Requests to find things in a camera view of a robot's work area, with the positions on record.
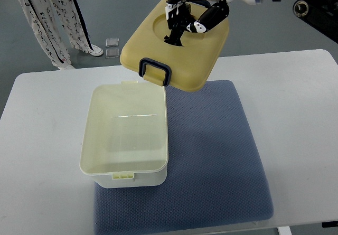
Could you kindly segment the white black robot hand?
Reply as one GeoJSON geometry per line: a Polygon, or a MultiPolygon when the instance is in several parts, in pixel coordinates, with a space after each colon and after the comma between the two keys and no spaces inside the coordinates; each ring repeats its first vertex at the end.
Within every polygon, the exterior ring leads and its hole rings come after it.
{"type": "MultiPolygon", "coordinates": [[[[167,0],[165,14],[170,35],[164,42],[182,46],[184,32],[205,33],[216,27],[229,15],[228,4],[234,0],[167,0]]],[[[262,0],[242,0],[256,5],[262,0]]]]}

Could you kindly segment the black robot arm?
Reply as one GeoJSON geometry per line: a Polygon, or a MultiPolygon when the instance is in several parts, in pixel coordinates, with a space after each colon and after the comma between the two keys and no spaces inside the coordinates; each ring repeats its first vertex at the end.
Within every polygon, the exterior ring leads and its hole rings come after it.
{"type": "Polygon", "coordinates": [[[295,0],[292,14],[337,43],[337,0],[295,0]]]}

